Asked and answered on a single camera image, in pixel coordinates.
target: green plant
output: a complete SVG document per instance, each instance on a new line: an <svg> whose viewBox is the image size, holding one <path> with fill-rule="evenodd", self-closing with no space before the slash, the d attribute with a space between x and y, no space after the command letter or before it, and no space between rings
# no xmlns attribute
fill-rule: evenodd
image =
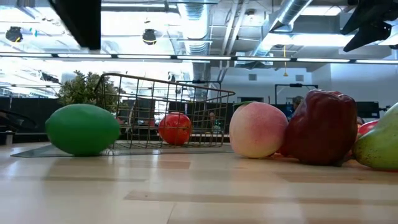
<svg viewBox="0 0 398 224"><path fill-rule="evenodd" d="M61 89L57 93L58 100L62 105L86 103L101 106L112 113L116 112L118 88L114 86L110 77L105 77L105 96L101 93L102 86L99 86L97 102L95 87L100 80L100 76L92 72L84 75L78 70L75 71L75 74L76 77L61 85Z"/></svg>

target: wall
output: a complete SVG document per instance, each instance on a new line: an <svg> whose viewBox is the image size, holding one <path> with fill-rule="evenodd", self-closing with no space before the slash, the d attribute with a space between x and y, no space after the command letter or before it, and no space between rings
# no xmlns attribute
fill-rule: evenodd
<svg viewBox="0 0 398 224"><path fill-rule="evenodd" d="M270 96L271 103L275 102L275 84L291 84L298 83L295 81L295 75L304 75L304 82L302 84L311 84L312 75L304 68L288 68L289 76L284 77L284 69L278 71L274 69L253 69L247 70L245 68L230 68L223 80L222 89L234 91L236 94L229 98L228 102L238 102L238 97L263 97L265 102L268 102L267 97ZM257 74L257 81L249 81L249 74ZM211 68L211 78L216 80L218 76L218 68ZM286 102L286 97L304 96L307 88L284 88L278 87L279 94L277 101L279 104Z"/></svg>
<svg viewBox="0 0 398 224"><path fill-rule="evenodd" d="M331 90L331 64L324 65L312 72L312 84L325 91Z"/></svg>
<svg viewBox="0 0 398 224"><path fill-rule="evenodd" d="M396 65L332 65L331 87L356 101L378 101L380 107L398 101Z"/></svg>

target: person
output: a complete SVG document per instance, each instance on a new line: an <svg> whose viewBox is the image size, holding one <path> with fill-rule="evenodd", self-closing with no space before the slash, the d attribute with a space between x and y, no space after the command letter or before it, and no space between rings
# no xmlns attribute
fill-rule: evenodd
<svg viewBox="0 0 398 224"><path fill-rule="evenodd" d="M293 113L297 109L297 107L299 107L299 105L301 104L301 101L303 101L303 100L304 100L304 97L302 97L302 96L296 96L295 98L293 98Z"/></svg>
<svg viewBox="0 0 398 224"><path fill-rule="evenodd" d="M301 104L301 101L304 100L304 97L302 96L296 96L293 98L292 103L293 103L293 108L289 110L289 115L287 116L287 120L290 121L293 117L294 111L299 107Z"/></svg>
<svg viewBox="0 0 398 224"><path fill-rule="evenodd" d="M358 128L361 127L364 123L365 123L364 119L362 119L359 116L356 117L356 124L358 125Z"/></svg>
<svg viewBox="0 0 398 224"><path fill-rule="evenodd" d="M213 129L213 126L215 124L216 121L216 115L214 114L213 111L209 111L208 115L205 116L205 118L203 119L205 122L205 127L207 130L211 130Z"/></svg>

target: table surface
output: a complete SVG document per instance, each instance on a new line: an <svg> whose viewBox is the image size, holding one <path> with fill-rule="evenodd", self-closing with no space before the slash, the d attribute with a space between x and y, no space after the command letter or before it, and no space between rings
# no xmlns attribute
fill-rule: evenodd
<svg viewBox="0 0 398 224"><path fill-rule="evenodd" d="M355 161L9 156L45 144L0 147L1 223L398 223L398 174Z"/></svg>

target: wire basket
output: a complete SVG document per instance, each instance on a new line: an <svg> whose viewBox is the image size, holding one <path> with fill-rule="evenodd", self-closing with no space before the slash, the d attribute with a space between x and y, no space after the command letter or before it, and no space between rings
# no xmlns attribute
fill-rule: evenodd
<svg viewBox="0 0 398 224"><path fill-rule="evenodd" d="M107 86L110 85L108 80L119 86L116 91ZM186 148L221 147L227 136L228 100L235 94L178 81L117 73L102 74L95 92L97 105L116 113L120 123L120 138L110 150L174 149L175 152L183 152ZM181 146L168 144L159 135L162 118L173 112L179 112L178 121L185 114L192 124L189 141Z"/></svg>

